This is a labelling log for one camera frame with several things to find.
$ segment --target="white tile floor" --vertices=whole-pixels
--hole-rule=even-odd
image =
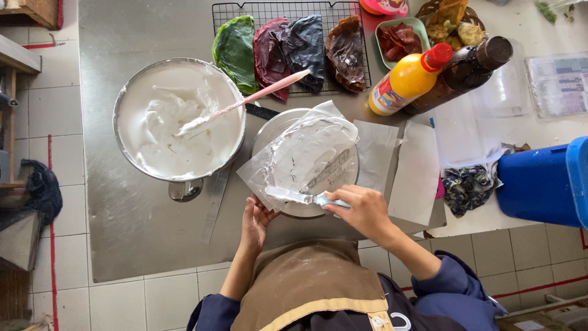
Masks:
[[[178,331],[201,298],[221,288],[230,262],[133,277],[114,282],[92,281],[86,219],[83,135],[79,97],[76,1],[64,0],[64,29],[54,32],[63,45],[33,50],[43,56],[44,71],[36,78],[19,76],[21,107],[16,119],[19,157],[52,162],[64,208],[54,222],[57,307],[61,331]],[[19,44],[47,43],[42,28],[0,28]],[[48,231],[42,233],[29,306],[34,319],[53,315]],[[588,250],[578,229],[537,224],[511,230],[419,241],[428,250],[447,250],[474,270],[491,295],[516,293],[587,276]],[[410,273],[393,255],[369,240],[359,243],[362,264],[391,275],[405,293]],[[509,310],[537,306],[545,294],[564,298],[588,294],[588,280],[513,294],[498,301]]]

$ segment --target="dark glass bottle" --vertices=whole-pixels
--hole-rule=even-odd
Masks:
[[[492,37],[478,46],[463,47],[454,52],[441,69],[433,88],[402,109],[412,115],[422,114],[480,87],[512,55],[512,45],[503,37]]]

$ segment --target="brown apron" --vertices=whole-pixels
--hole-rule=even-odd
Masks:
[[[323,310],[365,313],[382,322],[378,331],[394,330],[382,285],[359,264],[356,241],[307,240],[260,254],[231,330],[276,331]]]

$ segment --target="blue bucket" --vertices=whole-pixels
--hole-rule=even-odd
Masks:
[[[505,155],[498,178],[498,203],[508,216],[588,229],[588,137]]]

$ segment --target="green crepe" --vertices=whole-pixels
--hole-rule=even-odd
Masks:
[[[235,17],[223,24],[212,44],[215,65],[237,84],[243,93],[253,94],[259,89],[253,63],[253,17]]]

